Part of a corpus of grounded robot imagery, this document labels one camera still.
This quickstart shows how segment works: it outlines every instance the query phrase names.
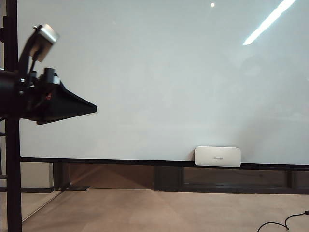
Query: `white device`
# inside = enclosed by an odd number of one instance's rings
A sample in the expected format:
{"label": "white device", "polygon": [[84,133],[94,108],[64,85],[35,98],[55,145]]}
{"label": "white device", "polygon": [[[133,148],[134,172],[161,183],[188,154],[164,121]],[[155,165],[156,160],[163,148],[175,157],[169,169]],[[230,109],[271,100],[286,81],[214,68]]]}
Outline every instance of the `white device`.
{"label": "white device", "polygon": [[241,150],[237,147],[198,146],[194,151],[198,166],[240,167]]}

